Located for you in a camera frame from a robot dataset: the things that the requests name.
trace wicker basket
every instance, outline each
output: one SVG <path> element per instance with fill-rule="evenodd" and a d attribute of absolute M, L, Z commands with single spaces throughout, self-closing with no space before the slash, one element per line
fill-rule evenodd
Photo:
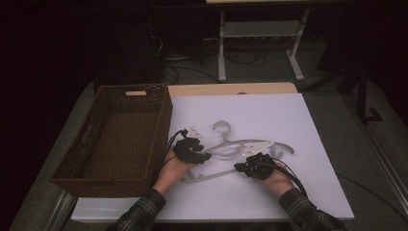
<path fill-rule="evenodd" d="M 101 87 L 51 182 L 78 197 L 136 197 L 163 162 L 172 112 L 167 86 Z"/>

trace dark background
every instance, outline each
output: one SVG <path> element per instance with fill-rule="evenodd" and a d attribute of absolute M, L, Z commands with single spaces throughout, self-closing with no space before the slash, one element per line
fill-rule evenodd
<path fill-rule="evenodd" d="M 402 2 L 314 6 L 303 38 L 329 39 L 319 66 L 323 70 L 336 71 L 357 60 L 408 124 L 404 71 L 408 11 Z M 1 229 L 7 230 L 83 89 L 91 81 L 97 85 L 159 82 L 162 63 L 153 55 L 157 44 L 149 35 L 199 56 L 202 38 L 217 36 L 218 13 L 151 17 L 148 12 L 106 16 L 79 11 L 149 6 L 152 1 L 7 0 L 0 4 L 1 91 L 6 105 L 0 219 Z M 242 15 L 256 19 L 263 14 L 232 13 Z"/>

